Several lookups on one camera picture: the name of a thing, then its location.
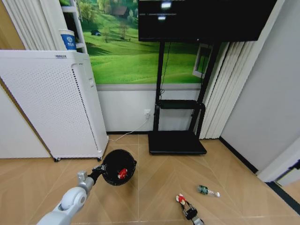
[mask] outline house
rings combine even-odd
[[[129,8],[127,6],[115,6],[112,8],[112,15],[127,18]]]
[[[91,30],[91,31],[90,31],[90,34],[91,34],[91,35],[95,35],[95,36],[101,36],[101,33],[100,33],[100,31],[98,31],[98,30]]]

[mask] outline green meadow mural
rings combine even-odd
[[[80,0],[79,5],[96,83],[156,83],[159,43],[138,41],[137,0]],[[168,48],[166,43],[164,63]],[[197,44],[171,44],[165,83],[200,82],[192,75],[197,50]]]

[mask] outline television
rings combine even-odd
[[[277,0],[139,0],[139,41],[255,41]]]

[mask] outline small bottle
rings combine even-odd
[[[199,193],[204,194],[204,195],[213,195],[215,197],[221,196],[219,192],[208,190],[208,188],[203,185],[199,185],[198,191],[199,191]]]

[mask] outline white cable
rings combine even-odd
[[[141,128],[148,120],[149,120],[149,118],[147,118],[147,119],[145,120],[145,122],[142,123],[137,129],[135,129],[135,130],[133,130],[133,131],[131,131],[131,132],[129,132],[129,133],[126,133],[126,134],[122,135],[122,136],[119,137],[118,139],[116,139],[116,140],[109,139],[109,140],[110,140],[110,141],[113,141],[113,142],[116,142],[117,140],[121,139],[121,138],[124,137],[125,135],[131,134],[132,132],[135,132],[136,130],[138,130],[139,128]]]

